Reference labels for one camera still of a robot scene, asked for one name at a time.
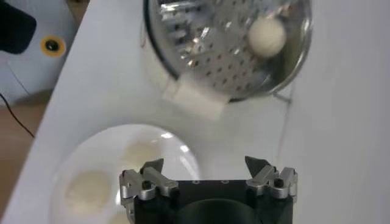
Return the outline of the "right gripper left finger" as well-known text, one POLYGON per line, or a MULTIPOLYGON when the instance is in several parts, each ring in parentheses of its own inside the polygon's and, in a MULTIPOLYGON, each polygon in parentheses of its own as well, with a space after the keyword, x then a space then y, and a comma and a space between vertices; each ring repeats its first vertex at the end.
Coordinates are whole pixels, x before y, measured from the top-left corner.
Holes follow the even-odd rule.
POLYGON ((164 197, 171 197, 179 190, 179 183, 161 174, 164 159, 145 162, 139 172, 123 170, 119 175, 121 205, 127 215, 134 215, 136 198, 148 201, 154 199, 157 192, 164 197))

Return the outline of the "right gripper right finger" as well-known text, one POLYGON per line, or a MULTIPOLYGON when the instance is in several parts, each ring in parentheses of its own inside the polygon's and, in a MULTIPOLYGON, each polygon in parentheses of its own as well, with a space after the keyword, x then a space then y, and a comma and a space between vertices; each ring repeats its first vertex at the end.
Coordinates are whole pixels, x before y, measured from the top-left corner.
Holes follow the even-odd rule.
POLYGON ((267 160, 251 156, 245 156, 245 163, 252 177, 246 180, 246 186, 256 196, 267 194, 278 200, 288 197, 297 200, 298 173, 295 169, 285 167, 279 172, 267 160))

